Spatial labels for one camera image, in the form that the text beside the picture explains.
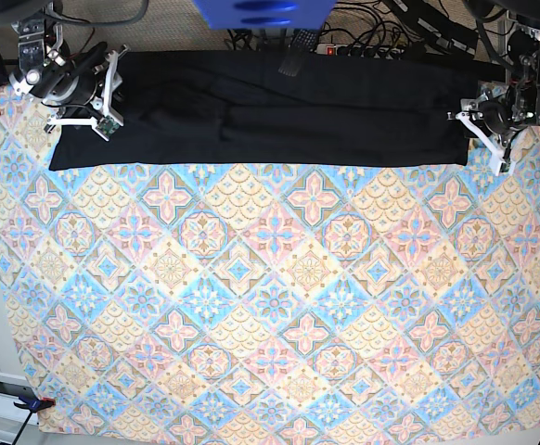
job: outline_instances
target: black cloth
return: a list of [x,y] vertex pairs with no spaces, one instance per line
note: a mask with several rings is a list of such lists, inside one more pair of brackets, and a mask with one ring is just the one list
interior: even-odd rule
[[468,140],[447,112],[478,81],[400,60],[310,55],[130,53],[120,62],[125,126],[110,142],[64,127],[49,169],[134,163],[461,164]]

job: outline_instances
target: blue object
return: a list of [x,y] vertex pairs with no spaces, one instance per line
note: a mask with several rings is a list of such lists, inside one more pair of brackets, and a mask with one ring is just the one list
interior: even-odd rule
[[195,0],[214,30],[300,28],[318,30],[336,0]]

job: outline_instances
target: black pants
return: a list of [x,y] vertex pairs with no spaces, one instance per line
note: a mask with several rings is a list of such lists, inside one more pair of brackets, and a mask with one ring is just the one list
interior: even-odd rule
[[477,79],[397,60],[311,55],[295,78],[281,54],[130,53],[120,63],[125,126],[106,143],[64,127],[50,170],[142,162],[462,164],[468,140],[447,112]]

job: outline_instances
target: floral tile pattern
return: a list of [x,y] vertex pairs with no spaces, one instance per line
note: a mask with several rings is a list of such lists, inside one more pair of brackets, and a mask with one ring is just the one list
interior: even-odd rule
[[540,130],[514,176],[142,164],[50,172],[0,90],[0,282],[46,432],[410,445],[540,424]]

